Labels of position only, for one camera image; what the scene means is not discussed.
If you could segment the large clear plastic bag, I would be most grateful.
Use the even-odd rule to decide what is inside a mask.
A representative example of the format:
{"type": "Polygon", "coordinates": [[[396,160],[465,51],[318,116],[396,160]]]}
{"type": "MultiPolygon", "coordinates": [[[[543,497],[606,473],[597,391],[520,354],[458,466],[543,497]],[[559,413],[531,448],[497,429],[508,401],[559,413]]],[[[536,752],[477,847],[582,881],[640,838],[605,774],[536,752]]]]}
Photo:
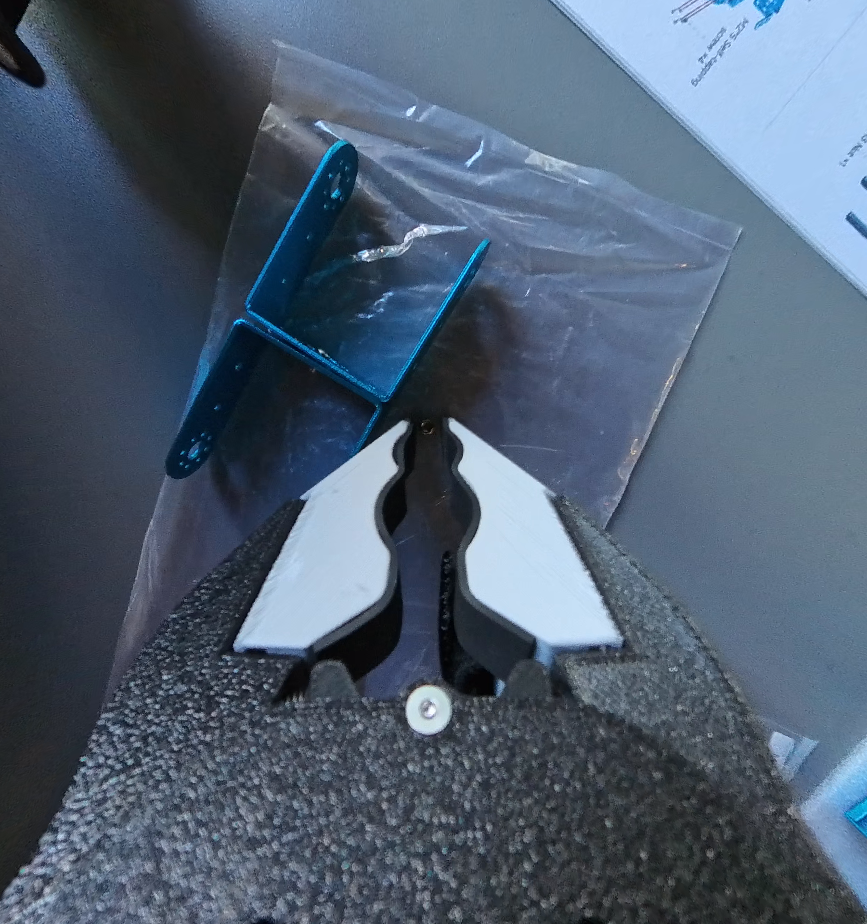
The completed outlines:
{"type": "Polygon", "coordinates": [[[605,525],[739,230],[533,150],[366,65],[281,41],[275,55],[189,403],[336,141],[358,152],[356,188],[282,319],[306,345],[391,385],[473,251],[491,242],[372,434],[404,418],[417,425],[394,536],[402,632],[366,681],[382,698],[440,671],[440,559],[460,534],[439,421],[460,420],[605,525]],[[420,224],[468,230],[418,240],[395,259],[349,260],[420,224]]]}

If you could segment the white instruction manual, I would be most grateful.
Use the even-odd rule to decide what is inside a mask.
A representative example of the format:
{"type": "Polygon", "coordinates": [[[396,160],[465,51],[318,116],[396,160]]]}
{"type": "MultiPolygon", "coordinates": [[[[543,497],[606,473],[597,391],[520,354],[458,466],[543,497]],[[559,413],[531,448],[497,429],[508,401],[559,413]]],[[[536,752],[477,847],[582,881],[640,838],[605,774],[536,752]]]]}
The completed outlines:
{"type": "Polygon", "coordinates": [[[867,297],[867,1],[555,5],[867,297]]]}

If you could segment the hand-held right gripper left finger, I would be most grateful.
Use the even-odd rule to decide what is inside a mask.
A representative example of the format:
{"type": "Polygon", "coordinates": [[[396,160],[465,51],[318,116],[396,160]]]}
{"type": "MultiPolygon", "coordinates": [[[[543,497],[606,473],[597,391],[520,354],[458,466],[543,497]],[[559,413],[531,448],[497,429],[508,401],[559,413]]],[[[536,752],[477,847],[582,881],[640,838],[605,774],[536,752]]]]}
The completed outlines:
{"type": "Polygon", "coordinates": [[[398,422],[300,498],[235,638],[236,653],[384,659],[403,601],[393,533],[406,513],[412,424],[398,422]]]}

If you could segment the grey desk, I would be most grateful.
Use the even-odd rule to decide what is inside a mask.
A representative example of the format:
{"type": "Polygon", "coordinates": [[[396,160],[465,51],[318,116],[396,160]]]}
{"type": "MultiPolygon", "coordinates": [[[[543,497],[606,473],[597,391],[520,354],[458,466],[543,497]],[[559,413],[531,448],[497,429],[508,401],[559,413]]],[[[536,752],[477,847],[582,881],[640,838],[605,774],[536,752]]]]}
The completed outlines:
{"type": "Polygon", "coordinates": [[[0,894],[104,699],[275,40],[742,237],[612,520],[759,710],[867,735],[867,301],[551,2],[34,2],[0,72],[0,894]]]}

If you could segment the white foam sheet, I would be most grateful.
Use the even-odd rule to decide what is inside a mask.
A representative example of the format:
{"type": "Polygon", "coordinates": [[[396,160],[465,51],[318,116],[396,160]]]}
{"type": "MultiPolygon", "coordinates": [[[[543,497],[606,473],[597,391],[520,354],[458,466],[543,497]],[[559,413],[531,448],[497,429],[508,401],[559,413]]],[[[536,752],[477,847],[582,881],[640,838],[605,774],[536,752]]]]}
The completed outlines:
{"type": "Polygon", "coordinates": [[[867,796],[867,737],[804,804],[802,814],[840,870],[867,873],[867,839],[844,813],[867,796]]]}

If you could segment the small bag of black screws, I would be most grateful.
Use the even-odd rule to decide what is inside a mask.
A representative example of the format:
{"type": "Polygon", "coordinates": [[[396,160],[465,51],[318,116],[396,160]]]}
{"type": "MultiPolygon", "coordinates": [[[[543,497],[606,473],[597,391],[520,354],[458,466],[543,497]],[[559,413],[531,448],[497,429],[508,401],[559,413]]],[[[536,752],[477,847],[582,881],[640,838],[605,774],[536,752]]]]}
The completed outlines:
{"type": "Polygon", "coordinates": [[[802,735],[792,735],[771,730],[767,736],[768,747],[782,777],[792,781],[806,759],[818,746],[818,742],[802,735]]]}

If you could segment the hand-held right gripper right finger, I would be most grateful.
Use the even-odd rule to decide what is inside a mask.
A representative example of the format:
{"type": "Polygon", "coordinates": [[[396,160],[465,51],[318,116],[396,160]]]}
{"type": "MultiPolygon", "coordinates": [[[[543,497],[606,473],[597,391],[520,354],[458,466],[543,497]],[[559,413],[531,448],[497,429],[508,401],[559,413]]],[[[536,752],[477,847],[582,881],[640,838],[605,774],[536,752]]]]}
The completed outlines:
{"type": "Polygon", "coordinates": [[[556,495],[447,419],[470,521],[455,559],[453,625],[484,668],[620,651],[624,636],[556,508],[556,495]]]}

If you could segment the blue metal U bracket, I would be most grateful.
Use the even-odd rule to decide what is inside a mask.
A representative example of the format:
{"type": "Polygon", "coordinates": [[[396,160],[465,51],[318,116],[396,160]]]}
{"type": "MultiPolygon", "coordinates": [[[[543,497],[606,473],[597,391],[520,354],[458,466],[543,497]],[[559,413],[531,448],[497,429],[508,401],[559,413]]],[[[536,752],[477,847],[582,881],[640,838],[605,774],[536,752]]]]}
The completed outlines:
{"type": "Polygon", "coordinates": [[[395,388],[381,390],[360,379],[340,362],[277,327],[240,319],[232,325],[173,441],[165,460],[169,478],[187,478],[206,462],[267,346],[275,346],[321,372],[376,409],[391,401],[395,393],[395,388]]]}
{"type": "Polygon", "coordinates": [[[375,407],[387,405],[426,352],[484,263],[491,242],[483,239],[452,284],[423,335],[391,385],[360,378],[336,359],[289,333],[282,318],[307,277],[315,257],[334,230],[358,178],[358,152],[348,141],[336,141],[324,153],[295,210],[288,219],[245,302],[246,323],[269,343],[330,377],[375,407]]]}

